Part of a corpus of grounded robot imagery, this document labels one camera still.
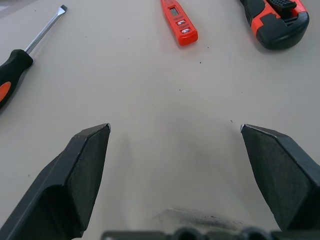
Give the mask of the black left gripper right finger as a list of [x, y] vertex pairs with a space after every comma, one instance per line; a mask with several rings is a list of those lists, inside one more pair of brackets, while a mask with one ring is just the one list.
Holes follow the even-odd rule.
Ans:
[[320, 166], [288, 135], [243, 124], [258, 188], [282, 231], [320, 229]]

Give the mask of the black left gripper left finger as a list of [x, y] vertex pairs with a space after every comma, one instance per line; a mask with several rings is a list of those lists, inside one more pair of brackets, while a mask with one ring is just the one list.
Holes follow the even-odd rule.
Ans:
[[2, 240], [72, 240], [87, 230], [111, 126], [82, 130], [35, 178], [0, 229]]

